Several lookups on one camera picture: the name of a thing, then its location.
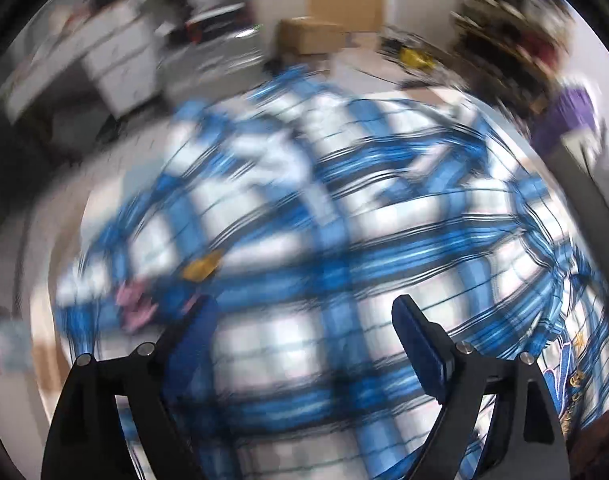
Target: blue plaid shirt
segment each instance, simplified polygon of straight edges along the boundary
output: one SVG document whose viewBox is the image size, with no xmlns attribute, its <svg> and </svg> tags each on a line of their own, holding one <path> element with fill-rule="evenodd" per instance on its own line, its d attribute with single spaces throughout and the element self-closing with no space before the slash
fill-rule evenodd
<svg viewBox="0 0 609 480">
<path fill-rule="evenodd" d="M 484 354 L 538 356 L 563 427 L 609 407 L 600 280 L 543 180 L 475 106 L 357 98 L 297 70 L 250 100 L 238 120 L 181 108 L 155 184 L 59 280 L 54 305 L 71 358 L 107 358 L 126 337 L 121 283 L 148 280 L 156 327 L 196 291 L 216 299 L 204 316 L 217 323 L 192 329 L 164 391 L 207 476 L 401 478 L 440 407 L 393 330 L 400 294 Z M 182 279 L 214 250 L 212 281 Z"/>
</svg>

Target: clutter pile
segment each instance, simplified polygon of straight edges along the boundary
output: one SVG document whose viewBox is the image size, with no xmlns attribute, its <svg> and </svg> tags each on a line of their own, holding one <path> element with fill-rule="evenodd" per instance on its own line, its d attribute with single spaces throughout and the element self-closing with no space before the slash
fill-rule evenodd
<svg viewBox="0 0 609 480">
<path fill-rule="evenodd" d="M 459 0 L 452 17 L 460 32 L 453 48 L 459 72 L 487 89 L 481 97 L 522 118 L 542 111 L 568 49 L 573 19 L 567 3 Z"/>
<path fill-rule="evenodd" d="M 447 53 L 417 34 L 385 25 L 380 33 L 379 51 L 408 73 L 405 88 L 447 86 L 467 89 L 465 80 L 448 67 Z"/>
</svg>

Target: metal screw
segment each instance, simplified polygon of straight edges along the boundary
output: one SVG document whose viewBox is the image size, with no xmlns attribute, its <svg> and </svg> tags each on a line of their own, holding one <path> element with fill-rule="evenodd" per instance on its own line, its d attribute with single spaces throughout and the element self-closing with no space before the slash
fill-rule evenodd
<svg viewBox="0 0 609 480">
<path fill-rule="evenodd" d="M 79 355 L 78 358 L 75 360 L 75 363 L 78 366 L 86 366 L 91 362 L 91 354 L 82 354 Z"/>
<path fill-rule="evenodd" d="M 520 360 L 526 365 L 532 365 L 536 362 L 533 355 L 531 355 L 529 352 L 522 352 L 520 354 Z"/>
<path fill-rule="evenodd" d="M 459 351 L 463 354 L 467 354 L 467 355 L 469 355 L 470 353 L 472 353 L 475 350 L 473 345 L 469 344 L 466 341 L 458 341 L 456 343 L 456 349 L 457 349 L 457 351 Z"/>
<path fill-rule="evenodd" d="M 155 344 L 153 344 L 153 343 L 142 343 L 138 347 L 137 352 L 141 356 L 147 356 L 147 355 L 151 355 L 154 350 L 155 350 Z"/>
</svg>

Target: purple cloth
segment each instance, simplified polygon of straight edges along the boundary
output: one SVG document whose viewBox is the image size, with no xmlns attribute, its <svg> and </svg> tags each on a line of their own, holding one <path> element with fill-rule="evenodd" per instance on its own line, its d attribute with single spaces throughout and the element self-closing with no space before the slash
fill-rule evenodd
<svg viewBox="0 0 609 480">
<path fill-rule="evenodd" d="M 581 87 L 563 88 L 547 111 L 536 119 L 531 128 L 531 145 L 538 155 L 548 155 L 565 133 L 583 126 L 594 133 L 598 129 L 589 93 Z"/>
</svg>

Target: cardboard box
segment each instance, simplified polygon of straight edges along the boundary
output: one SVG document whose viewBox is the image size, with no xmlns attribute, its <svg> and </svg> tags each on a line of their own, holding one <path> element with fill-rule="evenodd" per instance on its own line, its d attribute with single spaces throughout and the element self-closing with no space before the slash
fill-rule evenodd
<svg viewBox="0 0 609 480">
<path fill-rule="evenodd" d="M 278 27 L 278 50 L 294 54 L 331 54 L 345 46 L 345 31 L 336 23 L 315 18 L 281 20 Z"/>
<path fill-rule="evenodd" d="M 282 54 L 282 65 L 284 68 L 289 66 L 305 64 L 310 73 L 329 76 L 331 73 L 331 60 L 329 54 L 294 54 L 285 52 Z"/>
</svg>

